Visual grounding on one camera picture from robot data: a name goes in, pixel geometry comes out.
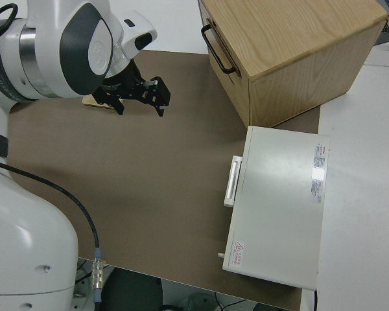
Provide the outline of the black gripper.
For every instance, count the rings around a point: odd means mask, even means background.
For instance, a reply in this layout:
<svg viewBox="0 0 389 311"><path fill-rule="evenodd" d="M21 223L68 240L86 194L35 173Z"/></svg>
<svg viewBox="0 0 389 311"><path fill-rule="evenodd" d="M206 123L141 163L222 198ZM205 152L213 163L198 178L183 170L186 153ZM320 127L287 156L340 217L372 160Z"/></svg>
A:
<svg viewBox="0 0 389 311"><path fill-rule="evenodd" d="M121 99L130 99L150 104L155 108L158 116L162 117L165 106L169 105L170 97L170 91L158 76L150 81L142 78L106 78L95 91L97 103L114 107L119 115L124 113L124 105Z"/></svg>

